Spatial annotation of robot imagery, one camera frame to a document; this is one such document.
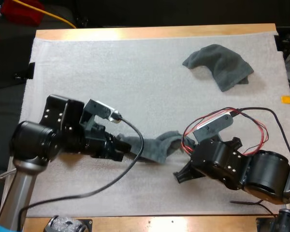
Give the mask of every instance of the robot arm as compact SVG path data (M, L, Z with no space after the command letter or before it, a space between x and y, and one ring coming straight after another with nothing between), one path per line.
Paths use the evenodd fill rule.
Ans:
M219 131L232 123L232 115L225 113L193 132L198 144L193 148L190 162L174 173L177 181L208 176L229 189L242 189L274 204L290 203L288 160L272 151L259 150L251 156L241 154L239 138L224 142L219 136Z
M130 145L118 141L95 122L95 116L119 122L120 114L97 101L84 103L50 95L41 122L20 123L11 139L10 150L16 174L0 212L0 232L21 231L36 177L62 151L95 158L122 161Z

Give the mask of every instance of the yellow cable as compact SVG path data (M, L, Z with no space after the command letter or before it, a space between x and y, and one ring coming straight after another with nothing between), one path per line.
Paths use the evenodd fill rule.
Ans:
M34 7L34 6L30 6L30 5L28 5L28 4L26 4L26 3L22 2L22 1L19 1L19 0L13 0L13 1L19 3L19 4L23 5L23 6L27 6L27 7L31 8L31 9L34 9L34 10L36 10L36 11L39 11L39 12L41 12L41 13L43 13L43 14L46 14L46 15L49 15L49 16L54 17L54 18L56 18L56 19L59 19L59 20L61 20L62 22L65 22L65 23L69 24L71 27L76 28L76 26L73 25L72 23L70 23L68 20L66 20L66 19L64 19L64 18L61 18L61 17L59 17L59 16L57 16L57 15L54 15L54 14L49 13L49 12L47 12L47 11L41 10L41 9L36 8L36 7Z

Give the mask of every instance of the metal bracket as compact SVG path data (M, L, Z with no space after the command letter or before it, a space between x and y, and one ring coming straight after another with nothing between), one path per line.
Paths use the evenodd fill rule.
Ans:
M225 113L204 123L200 127L197 127L197 129L193 132L193 135L198 143L202 142L205 139L215 137L217 138L217 140L222 141L221 137L219 136L219 132L232 125L232 123L233 117L231 116L231 114Z

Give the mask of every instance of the wooden table edge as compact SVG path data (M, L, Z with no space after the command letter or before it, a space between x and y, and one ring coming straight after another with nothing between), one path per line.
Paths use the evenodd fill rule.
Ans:
M274 23L148 28L37 30L36 38L63 41L107 41L190 36L238 35L276 31Z

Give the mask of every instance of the black cable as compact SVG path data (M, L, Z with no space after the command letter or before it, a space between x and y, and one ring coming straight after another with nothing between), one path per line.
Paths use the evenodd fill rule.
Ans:
M259 206L263 207L264 209L266 209L267 212L269 212L273 217L276 217L276 215L268 207L266 207L264 204L261 204L261 202L263 202L263 200L260 200L260 201L257 201L257 202L230 201L230 203L233 203L233 204L259 205Z
M23 207L18 214L18 228L17 231L21 231L21 216L23 214L23 212L25 210L31 209L33 207L36 207L38 205L41 204L46 204L46 203L51 203L51 202L58 202L58 201L64 201L64 200L72 200L72 199L80 199L80 198L86 198L86 197L90 197L93 196L99 192L102 192L103 190L107 189L108 187L111 187L113 184L115 184L117 181L119 181L125 174L127 174L127 172L135 165L135 163L138 161L138 159L141 157L141 154L144 150L144 138L142 136L142 134L140 133L140 131L133 126L129 121L125 120L124 118L120 118L123 122L125 122L128 126L130 126L140 137L141 140L141 149L138 152L138 154L136 155L135 159L132 161L132 163L128 166L128 168L122 173L120 174L117 178L115 178L113 181L111 181L110 183L108 183L107 185L92 191L92 192L88 192L88 193L83 193L83 194L77 194L77 195L71 195L71 196L65 196L65 197L58 197L58 198L53 198L53 199L49 199L49 200L44 200L44 201L40 201L40 202L36 202L33 204L30 204L26 207Z
M284 129L282 128L282 126L281 126L281 124L280 124L280 122L279 122L279 119L278 119L277 115L275 114L275 112L274 112L273 110L271 110L271 109L269 109L269 108L265 108L265 107L246 107L246 108L240 108L240 109L238 109L238 110L239 110L239 111L244 111L244 110L265 110L265 111L269 111L269 112L271 112L272 115L274 116L274 118L275 118L275 120L276 120L276 122L277 122L279 128L280 128L280 131L281 131L282 137L284 138L284 141L285 141L286 146L287 146L287 148L288 148L288 151L289 151L289 153L290 153L290 145L289 145L288 140L287 140L287 138L286 138L286 135L285 135Z

